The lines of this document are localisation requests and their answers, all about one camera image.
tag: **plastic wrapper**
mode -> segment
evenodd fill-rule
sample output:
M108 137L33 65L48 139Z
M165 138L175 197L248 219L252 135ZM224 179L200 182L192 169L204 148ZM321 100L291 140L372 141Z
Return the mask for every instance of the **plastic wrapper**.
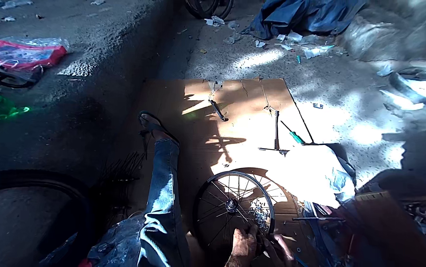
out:
M144 226L144 214L118 223L93 246L88 259L96 267L137 266L140 251L140 229Z
M32 72L38 65L54 66L67 53L68 41L59 38L0 39L0 65L7 70Z

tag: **black tire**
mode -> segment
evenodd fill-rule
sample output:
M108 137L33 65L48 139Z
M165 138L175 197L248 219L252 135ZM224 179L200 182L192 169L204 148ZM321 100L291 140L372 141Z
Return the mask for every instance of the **black tire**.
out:
M265 188L252 176L246 174L246 173L241 173L241 172L236 172L236 171L228 171L228 172L222 172L222 173L218 173L212 177L210 177L198 190L198 193L196 194L195 197L195 201L193 203L193 215L192 215L192 219L193 219L193 230L194 233L198 239L198 243L200 244L200 246L204 249L204 250L208 250L208 246L207 246L207 242L205 242L204 236L202 234L202 231L200 231L200 227L199 227L199 223L198 221L200 221L201 219L198 219L198 208L199 208L199 204L200 204L200 198L203 196L203 194L205 193L205 191L207 190L208 186L210 185L210 183L212 183L215 180L218 180L222 177L225 177L226 175L236 175L236 176L240 176L246 179L249 179L251 182L253 182L258 188L260 188L260 191L262 191L265 200L267 201L268 205L269 205L269 213L270 213L270 224L269 224L269 229L267 231L267 233L264 233L265 235L267 234L273 234L274 233L274 227L275 227L275 214L274 214L274 207L272 205L272 201L268 195L268 193L266 192Z
M70 196L79 204L80 210L74 214L78 234L68 252L55 266L78 266L86 258L93 245L94 227L91 204L88 200L88 187L81 181L60 173L41 170L11 170L0 172L0 190L15 187L45 187Z

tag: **fabric cloth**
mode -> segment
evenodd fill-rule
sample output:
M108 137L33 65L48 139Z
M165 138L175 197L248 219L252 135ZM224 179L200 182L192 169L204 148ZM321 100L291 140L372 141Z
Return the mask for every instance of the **fabric cloth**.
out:
M339 34L365 0L267 0L242 34L269 40L291 29Z
M179 145L170 139L155 143L154 170L140 230L138 266L190 266L178 200Z

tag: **foot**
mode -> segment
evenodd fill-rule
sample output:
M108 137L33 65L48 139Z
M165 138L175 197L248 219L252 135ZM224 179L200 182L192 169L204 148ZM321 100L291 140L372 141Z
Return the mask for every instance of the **foot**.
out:
M144 127L144 129L147 129L147 124L148 123L160 125L160 123L158 122L158 120L152 118L148 114L142 114L142 115L140 115L140 118L141 118L140 124L142 125L142 127ZM160 140L160 139L172 139L172 137L169 137L163 131L153 130L152 134L153 134L153 137L154 137L155 141Z

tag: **bicycle tire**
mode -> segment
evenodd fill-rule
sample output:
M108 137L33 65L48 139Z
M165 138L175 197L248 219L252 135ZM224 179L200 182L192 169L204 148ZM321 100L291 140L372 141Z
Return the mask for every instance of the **bicycle tire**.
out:
M88 187L81 181L65 174L42 170L0 171L0 190L18 187L45 187L62 191L78 200L82 210L75 215L78 234L68 252L54 266L78 266L86 258L93 245L94 227Z
M269 213L270 213L270 224L269 224L269 229L268 229L268 234L273 234L274 233L274 227L275 227L275 214L274 214L274 206L272 205L272 201L268 195L268 193L266 192L265 188L252 176L250 176L249 174L246 173L241 173L241 172L237 172L237 171L227 171L227 172L222 172L222 173L218 173L216 175L213 175L212 177L210 177L198 190L198 193L195 196L195 200L193 203L193 215L192 215L192 219L193 219L193 230L194 233L197 237L198 243L199 245L204 249L204 250L208 250L208 247L206 246L205 242L204 242L204 236L202 235L202 232L200 231L199 225L198 223L196 223L198 220L198 207L199 207L199 203L200 203L200 198L203 196L205 190L208 188L208 186L210 185L210 183L212 183L213 181L221 178L221 177L225 177L226 175L241 175L243 176L243 178L247 178L249 180L251 180L254 184L257 185L257 187L260 188L260 190L262 191L269 207Z
M210 8L207 10L203 10L200 0L194 0L194 1L195 1L196 12L198 13L198 15L200 15L204 19L211 18L211 16L213 16L214 12L216 11L216 8L218 8L218 4L220 3L219 0L215 0L215 4L213 5L214 9ZM216 16L224 20L231 12L231 9L233 8L233 4L234 4L234 0L228 0L228 4L226 5L226 8L223 10L221 14L218 14Z

